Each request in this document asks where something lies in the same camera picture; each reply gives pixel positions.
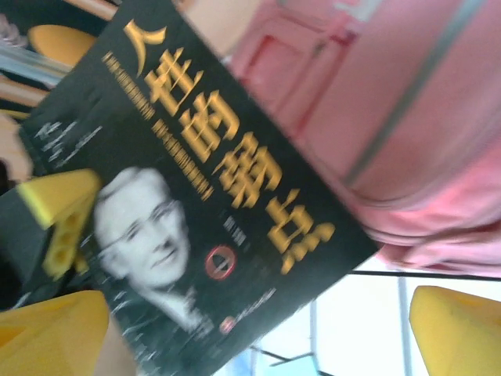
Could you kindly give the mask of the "aluminium corner post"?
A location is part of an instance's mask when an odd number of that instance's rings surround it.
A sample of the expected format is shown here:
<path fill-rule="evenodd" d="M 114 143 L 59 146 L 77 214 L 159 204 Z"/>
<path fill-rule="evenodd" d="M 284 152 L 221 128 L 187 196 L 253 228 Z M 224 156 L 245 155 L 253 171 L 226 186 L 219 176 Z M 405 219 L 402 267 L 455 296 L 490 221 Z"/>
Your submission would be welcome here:
<path fill-rule="evenodd" d="M 70 73 L 72 67 L 36 52 L 0 44 L 0 70 L 56 86 Z"/>

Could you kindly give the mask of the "pink student backpack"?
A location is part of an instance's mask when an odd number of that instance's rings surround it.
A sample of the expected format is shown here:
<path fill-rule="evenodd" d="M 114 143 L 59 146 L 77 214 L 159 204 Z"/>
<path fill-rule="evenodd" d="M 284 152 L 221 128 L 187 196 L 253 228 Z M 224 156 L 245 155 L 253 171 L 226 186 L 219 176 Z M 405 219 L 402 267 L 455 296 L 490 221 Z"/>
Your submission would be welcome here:
<path fill-rule="evenodd" d="M 262 0 L 230 69 L 387 264 L 501 278 L 501 0 Z"/>

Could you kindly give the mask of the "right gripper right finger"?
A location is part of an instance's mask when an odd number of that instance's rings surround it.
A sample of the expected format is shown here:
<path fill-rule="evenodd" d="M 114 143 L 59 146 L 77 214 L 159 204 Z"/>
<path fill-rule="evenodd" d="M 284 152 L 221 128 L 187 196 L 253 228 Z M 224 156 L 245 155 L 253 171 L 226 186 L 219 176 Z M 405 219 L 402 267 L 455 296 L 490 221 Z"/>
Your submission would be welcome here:
<path fill-rule="evenodd" d="M 419 286 L 409 322 L 429 376 L 501 376 L 501 302 Z"/>

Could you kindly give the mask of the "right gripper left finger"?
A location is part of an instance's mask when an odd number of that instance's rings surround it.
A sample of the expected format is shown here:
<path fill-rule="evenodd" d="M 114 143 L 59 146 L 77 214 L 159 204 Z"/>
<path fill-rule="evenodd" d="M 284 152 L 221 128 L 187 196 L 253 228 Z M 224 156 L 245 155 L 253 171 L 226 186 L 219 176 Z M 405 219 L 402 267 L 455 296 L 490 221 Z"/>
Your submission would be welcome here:
<path fill-rule="evenodd" d="M 93 376 L 108 324 L 99 291 L 0 313 L 0 376 Z"/>

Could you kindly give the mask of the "black book with portrait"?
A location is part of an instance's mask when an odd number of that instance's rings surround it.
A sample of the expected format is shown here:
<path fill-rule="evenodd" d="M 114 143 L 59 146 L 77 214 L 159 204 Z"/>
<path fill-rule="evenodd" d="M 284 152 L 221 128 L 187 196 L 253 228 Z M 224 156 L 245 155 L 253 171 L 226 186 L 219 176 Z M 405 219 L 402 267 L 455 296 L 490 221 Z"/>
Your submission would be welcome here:
<path fill-rule="evenodd" d="M 150 376 L 213 376 L 376 251 L 171 0 L 124 0 L 20 136 L 99 177 L 83 249 Z"/>

